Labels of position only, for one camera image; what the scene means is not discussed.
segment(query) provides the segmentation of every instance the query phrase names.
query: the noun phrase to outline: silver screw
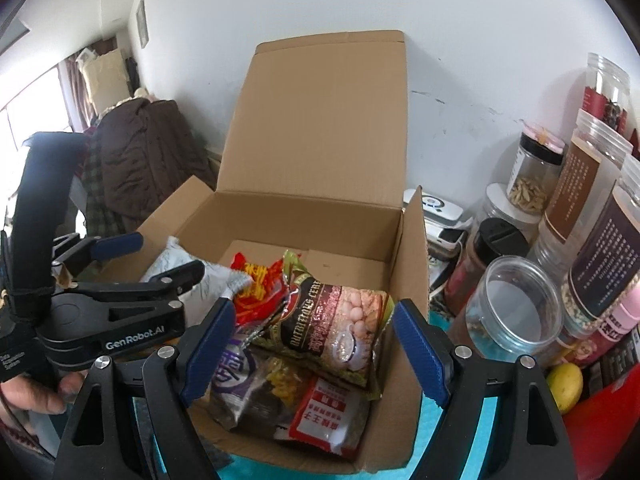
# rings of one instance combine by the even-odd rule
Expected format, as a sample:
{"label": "silver screw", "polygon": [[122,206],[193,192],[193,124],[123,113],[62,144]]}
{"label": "silver screw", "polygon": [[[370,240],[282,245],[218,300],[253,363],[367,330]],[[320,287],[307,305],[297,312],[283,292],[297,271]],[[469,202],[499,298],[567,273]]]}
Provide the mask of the silver screw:
{"label": "silver screw", "polygon": [[520,358],[520,364],[525,368],[533,368],[536,365],[536,360],[530,355],[523,355]]}
{"label": "silver screw", "polygon": [[461,359],[469,359],[473,353],[468,346],[456,346],[454,352]]}
{"label": "silver screw", "polygon": [[100,370],[102,370],[103,368],[109,366],[110,363],[111,358],[108,355],[101,355],[95,360],[94,365],[96,368],[100,368]]}
{"label": "silver screw", "polygon": [[168,359],[175,354],[175,348],[172,346],[162,346],[158,349],[158,357],[161,359]]}

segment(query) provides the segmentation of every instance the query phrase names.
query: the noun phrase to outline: wall picture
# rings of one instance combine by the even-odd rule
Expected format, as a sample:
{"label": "wall picture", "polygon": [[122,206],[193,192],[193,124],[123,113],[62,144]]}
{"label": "wall picture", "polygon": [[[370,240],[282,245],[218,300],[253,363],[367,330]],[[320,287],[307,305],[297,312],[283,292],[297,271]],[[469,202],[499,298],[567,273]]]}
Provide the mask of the wall picture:
{"label": "wall picture", "polygon": [[136,21],[138,22],[138,36],[140,37],[140,47],[145,48],[149,42],[149,33],[146,30],[145,1],[140,0],[136,11]]}

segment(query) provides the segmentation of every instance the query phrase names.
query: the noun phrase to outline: ceiling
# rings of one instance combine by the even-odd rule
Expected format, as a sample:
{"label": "ceiling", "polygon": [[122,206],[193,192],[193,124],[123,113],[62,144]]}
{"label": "ceiling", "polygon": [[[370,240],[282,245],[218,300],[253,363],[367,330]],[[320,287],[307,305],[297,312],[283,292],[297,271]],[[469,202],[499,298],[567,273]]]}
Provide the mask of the ceiling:
{"label": "ceiling", "polygon": [[27,0],[30,32],[0,56],[0,107],[65,57],[127,26],[133,0]]}

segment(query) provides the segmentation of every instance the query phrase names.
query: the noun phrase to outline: blue gripper pad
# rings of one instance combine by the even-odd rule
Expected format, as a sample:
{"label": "blue gripper pad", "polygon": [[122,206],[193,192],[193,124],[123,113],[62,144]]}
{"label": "blue gripper pad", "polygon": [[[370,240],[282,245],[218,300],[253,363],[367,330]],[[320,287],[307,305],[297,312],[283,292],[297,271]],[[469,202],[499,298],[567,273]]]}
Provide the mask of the blue gripper pad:
{"label": "blue gripper pad", "polygon": [[190,406],[207,391],[235,328],[236,308],[232,301],[220,298],[202,323],[189,327],[180,339],[180,355],[188,358],[180,372],[184,377],[180,399],[185,406]]}
{"label": "blue gripper pad", "polygon": [[144,238],[140,233],[102,238],[92,245],[91,259],[103,262],[125,254],[137,253],[142,248],[143,243]]}
{"label": "blue gripper pad", "polygon": [[424,394],[444,408],[450,397],[453,345],[445,343],[449,341],[446,334],[430,326],[411,300],[396,304],[392,322]]}

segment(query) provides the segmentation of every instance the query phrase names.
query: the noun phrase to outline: human hand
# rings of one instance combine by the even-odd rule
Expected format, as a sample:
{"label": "human hand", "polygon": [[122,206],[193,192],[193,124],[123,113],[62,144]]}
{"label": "human hand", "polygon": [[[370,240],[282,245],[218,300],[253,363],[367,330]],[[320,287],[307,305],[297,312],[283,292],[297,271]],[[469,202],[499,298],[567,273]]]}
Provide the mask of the human hand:
{"label": "human hand", "polygon": [[[33,428],[26,423],[27,417],[20,416],[20,412],[33,411],[46,415],[64,413],[66,402],[70,402],[78,394],[83,381],[84,375],[80,372],[67,374],[60,381],[58,391],[54,392],[27,376],[17,376],[5,383],[0,383],[0,388],[12,412],[25,425],[25,429],[33,433]],[[0,419],[7,426],[14,427],[11,417],[2,404],[0,404]]]}

